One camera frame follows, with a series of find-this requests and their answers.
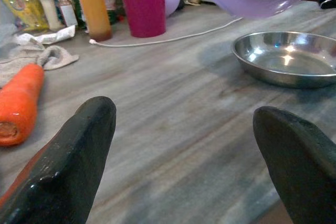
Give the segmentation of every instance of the white paper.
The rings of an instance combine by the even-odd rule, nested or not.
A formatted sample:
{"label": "white paper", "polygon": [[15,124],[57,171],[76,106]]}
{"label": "white paper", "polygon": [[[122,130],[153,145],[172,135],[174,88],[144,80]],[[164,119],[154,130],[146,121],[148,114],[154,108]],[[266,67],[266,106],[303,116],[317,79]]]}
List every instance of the white paper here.
{"label": "white paper", "polygon": [[30,40],[35,40],[41,44],[50,45],[62,40],[72,38],[73,36],[75,36],[75,32],[75,26],[69,26],[58,31],[57,33],[44,34],[37,37],[31,34],[22,34],[15,37],[15,42],[19,45],[26,45],[30,42]]}

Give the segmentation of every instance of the yellow package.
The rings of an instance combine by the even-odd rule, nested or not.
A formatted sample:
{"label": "yellow package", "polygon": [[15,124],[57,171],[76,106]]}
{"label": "yellow package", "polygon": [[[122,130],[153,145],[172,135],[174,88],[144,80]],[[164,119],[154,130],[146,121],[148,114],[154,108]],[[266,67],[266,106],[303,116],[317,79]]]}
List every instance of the yellow package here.
{"label": "yellow package", "polygon": [[16,17],[15,25],[24,31],[47,29],[48,23],[39,0],[2,0]]}

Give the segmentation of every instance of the gray towel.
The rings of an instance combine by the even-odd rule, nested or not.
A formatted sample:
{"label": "gray towel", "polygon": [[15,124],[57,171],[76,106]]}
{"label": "gray towel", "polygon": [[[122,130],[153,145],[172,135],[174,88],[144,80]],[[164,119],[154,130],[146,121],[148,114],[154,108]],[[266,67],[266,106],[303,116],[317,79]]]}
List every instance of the gray towel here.
{"label": "gray towel", "polygon": [[7,41],[0,43],[0,87],[5,85],[20,69],[35,63],[44,70],[61,68],[79,59],[59,46],[45,48],[42,44],[31,41],[24,46]]}

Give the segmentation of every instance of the white cable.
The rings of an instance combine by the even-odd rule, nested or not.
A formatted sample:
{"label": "white cable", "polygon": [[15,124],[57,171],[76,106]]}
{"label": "white cable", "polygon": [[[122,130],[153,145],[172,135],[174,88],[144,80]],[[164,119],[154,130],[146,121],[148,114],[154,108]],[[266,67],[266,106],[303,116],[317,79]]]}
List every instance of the white cable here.
{"label": "white cable", "polygon": [[220,26],[220,27],[217,27],[217,28],[214,28],[214,29],[210,29],[208,31],[203,31],[203,32],[198,33],[198,34],[191,34],[191,35],[187,35],[187,36],[178,37],[178,38],[175,38],[175,39],[160,40],[160,41],[139,43],[139,44],[129,44],[129,45],[107,45],[107,44],[102,44],[102,43],[96,42],[94,39],[91,39],[91,40],[89,40],[89,43],[92,44],[92,45],[98,45],[98,46],[102,46],[102,47],[114,47],[114,48],[115,47],[139,47],[139,46],[155,45],[155,44],[172,42],[172,41],[177,41],[177,40],[181,40],[181,39],[187,39],[187,38],[192,38],[192,37],[212,33],[213,31],[223,29],[223,28],[225,28],[225,27],[227,27],[227,26],[231,25],[232,23],[237,22],[239,20],[242,20],[242,18],[232,20],[231,22],[227,23],[224,26]]}

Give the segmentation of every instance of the stainless steel bowl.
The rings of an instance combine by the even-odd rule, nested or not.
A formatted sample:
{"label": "stainless steel bowl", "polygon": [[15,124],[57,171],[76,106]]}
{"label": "stainless steel bowl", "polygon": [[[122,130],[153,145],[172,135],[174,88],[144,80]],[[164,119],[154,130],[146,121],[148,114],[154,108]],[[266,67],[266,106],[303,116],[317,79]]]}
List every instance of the stainless steel bowl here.
{"label": "stainless steel bowl", "polygon": [[257,79],[291,88],[336,83],[336,39],[296,32],[264,32],[236,39],[232,51]]}

